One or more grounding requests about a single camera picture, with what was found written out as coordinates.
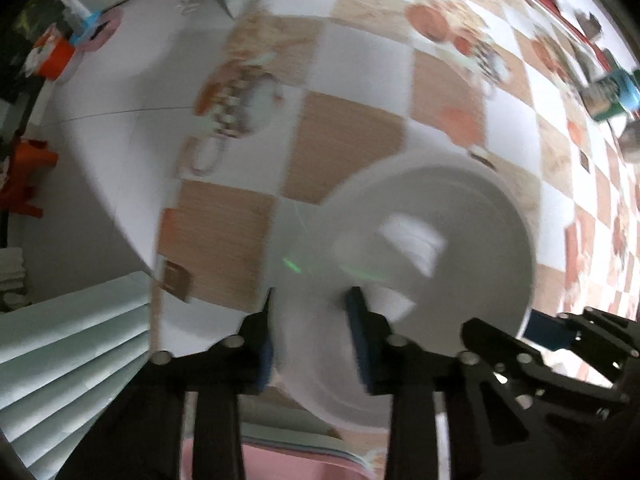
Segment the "orange stool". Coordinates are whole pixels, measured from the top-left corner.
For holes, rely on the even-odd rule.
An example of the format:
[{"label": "orange stool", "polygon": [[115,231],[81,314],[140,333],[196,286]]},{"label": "orange stool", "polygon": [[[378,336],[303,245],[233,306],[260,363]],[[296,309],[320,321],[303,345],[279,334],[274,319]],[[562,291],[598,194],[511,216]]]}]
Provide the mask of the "orange stool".
[{"label": "orange stool", "polygon": [[47,150],[44,140],[15,141],[14,152],[9,161],[8,177],[0,190],[0,209],[11,213],[42,218],[43,210],[28,204],[35,195],[35,187],[29,186],[31,173],[37,168],[54,167],[58,154]]}]

